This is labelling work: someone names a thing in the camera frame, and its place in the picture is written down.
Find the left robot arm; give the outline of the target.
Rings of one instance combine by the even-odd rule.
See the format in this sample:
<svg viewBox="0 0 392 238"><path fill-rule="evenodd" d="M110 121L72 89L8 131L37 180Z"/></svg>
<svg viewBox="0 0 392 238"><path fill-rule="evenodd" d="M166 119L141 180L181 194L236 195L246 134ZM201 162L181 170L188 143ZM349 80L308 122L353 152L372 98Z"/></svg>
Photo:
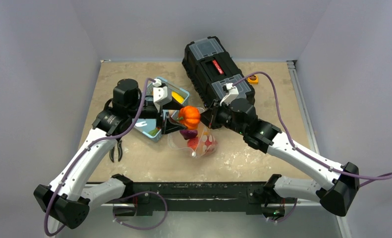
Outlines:
<svg viewBox="0 0 392 238"><path fill-rule="evenodd" d="M50 184L41 184L34 190L34 197L45 213L45 233L54 236L64 227L77 228L97 206L112 200L126 203L137 196L133 181L120 174L90 189L85 185L104 156L139 119L154 119L162 134L183 129L167 114L168 110L182 107L162 79L148 78L143 89L134 79L120 80L68 165Z"/></svg>

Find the peach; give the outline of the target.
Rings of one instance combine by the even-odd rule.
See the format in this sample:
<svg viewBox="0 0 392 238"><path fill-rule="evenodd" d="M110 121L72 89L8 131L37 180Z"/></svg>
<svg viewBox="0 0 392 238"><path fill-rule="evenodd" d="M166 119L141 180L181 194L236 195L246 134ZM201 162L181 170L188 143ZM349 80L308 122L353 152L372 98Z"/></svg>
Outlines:
<svg viewBox="0 0 392 238"><path fill-rule="evenodd" d="M187 141L187 146L191 148L193 151L196 151L199 148L199 144L200 144L199 137L195 137Z"/></svg>

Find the polka dot zip bag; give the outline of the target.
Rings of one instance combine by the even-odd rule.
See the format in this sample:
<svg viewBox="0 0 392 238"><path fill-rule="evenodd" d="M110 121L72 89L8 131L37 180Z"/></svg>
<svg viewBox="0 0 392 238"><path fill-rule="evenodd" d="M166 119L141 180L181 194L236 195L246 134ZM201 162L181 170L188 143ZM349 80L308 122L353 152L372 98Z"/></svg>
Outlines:
<svg viewBox="0 0 392 238"><path fill-rule="evenodd" d="M193 158L203 157L215 152L218 141L210 129L201 122L204 109L185 106L174 112L172 118L187 129L173 132L167 136L168 145L181 150Z"/></svg>

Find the small orange pumpkin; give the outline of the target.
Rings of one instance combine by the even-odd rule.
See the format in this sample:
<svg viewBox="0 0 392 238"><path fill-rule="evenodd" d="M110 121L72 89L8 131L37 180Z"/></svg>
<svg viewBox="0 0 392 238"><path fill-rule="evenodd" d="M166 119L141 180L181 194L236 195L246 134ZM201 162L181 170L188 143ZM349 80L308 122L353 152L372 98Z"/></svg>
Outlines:
<svg viewBox="0 0 392 238"><path fill-rule="evenodd" d="M200 112L196 107L185 106L178 112L178 122L187 127L188 130L195 130L200 123Z"/></svg>

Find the red onion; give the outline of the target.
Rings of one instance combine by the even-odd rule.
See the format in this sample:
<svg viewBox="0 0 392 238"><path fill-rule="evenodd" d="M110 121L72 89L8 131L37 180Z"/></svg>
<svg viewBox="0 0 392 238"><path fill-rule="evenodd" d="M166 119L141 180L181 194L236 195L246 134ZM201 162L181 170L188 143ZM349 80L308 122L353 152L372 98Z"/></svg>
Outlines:
<svg viewBox="0 0 392 238"><path fill-rule="evenodd" d="M180 130L179 133L181 134L184 140L193 139L198 136L198 130L184 129L184 130Z"/></svg>

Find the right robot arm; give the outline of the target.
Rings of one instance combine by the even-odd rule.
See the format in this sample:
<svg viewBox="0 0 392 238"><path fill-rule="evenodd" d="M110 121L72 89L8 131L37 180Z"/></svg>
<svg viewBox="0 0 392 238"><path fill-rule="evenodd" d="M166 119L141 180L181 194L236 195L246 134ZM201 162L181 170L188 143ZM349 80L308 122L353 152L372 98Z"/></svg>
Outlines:
<svg viewBox="0 0 392 238"><path fill-rule="evenodd" d="M311 178L279 177L264 188L268 201L301 198L319 202L334 215L347 215L360 187L359 168L354 163L334 162L289 139L288 133L258 118L255 107L246 99L235 99L229 105L213 103L201 114L201 122L210 128L223 126L242 135L249 147L282 159Z"/></svg>

